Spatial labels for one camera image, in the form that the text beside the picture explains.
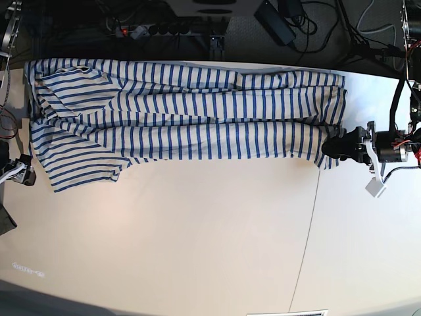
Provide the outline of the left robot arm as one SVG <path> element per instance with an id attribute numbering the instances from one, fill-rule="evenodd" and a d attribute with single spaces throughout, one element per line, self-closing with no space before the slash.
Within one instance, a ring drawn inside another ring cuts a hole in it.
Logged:
<path id="1" fill-rule="evenodd" d="M 379 57 L 398 57 L 403 60 L 399 81 L 389 110 L 388 130 L 377 132 L 373 121 L 366 128 L 356 127 L 327 139 L 322 152 L 333 159 L 352 159 L 365 164 L 374 173 L 374 181 L 385 184 L 391 175 L 401 170 L 420 169 L 420 2 L 402 1 L 401 24 L 403 48 L 390 45 L 385 49 L 373 49 L 367 43 L 359 43 L 362 32 L 351 26 L 345 7 L 339 1 L 345 25 L 351 39 L 349 56 L 379 63 Z M 409 123 L 406 130 L 398 128 L 396 114 L 404 88 L 410 91 Z"/>

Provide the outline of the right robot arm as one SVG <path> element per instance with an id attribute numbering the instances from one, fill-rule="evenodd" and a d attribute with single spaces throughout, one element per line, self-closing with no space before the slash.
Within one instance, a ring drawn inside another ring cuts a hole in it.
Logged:
<path id="1" fill-rule="evenodd" d="M 32 158 L 22 153 L 19 158 L 11 159 L 9 155 L 9 140 L 18 136 L 19 125 L 11 110 L 7 109 L 7 102 L 11 92 L 10 61 L 12 51 L 18 37 L 22 22 L 22 1 L 1 2 L 1 87 L 5 88 L 1 96 L 1 183 L 12 180 L 25 186 L 33 186 L 36 174 L 32 166 Z"/>

